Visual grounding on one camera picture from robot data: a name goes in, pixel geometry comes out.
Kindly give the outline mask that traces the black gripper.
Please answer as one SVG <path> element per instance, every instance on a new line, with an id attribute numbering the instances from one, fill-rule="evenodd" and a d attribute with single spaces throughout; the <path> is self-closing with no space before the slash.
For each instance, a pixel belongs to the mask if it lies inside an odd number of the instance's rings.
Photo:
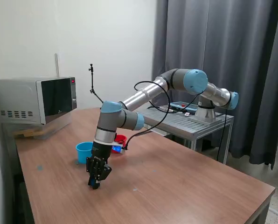
<path id="1" fill-rule="evenodd" d="M 88 185 L 93 189 L 98 189 L 101 181 L 105 180 L 112 171 L 112 168 L 107 164 L 111 149 L 112 145 L 93 142 L 92 156 L 86 158 L 86 171 L 89 173 Z"/>

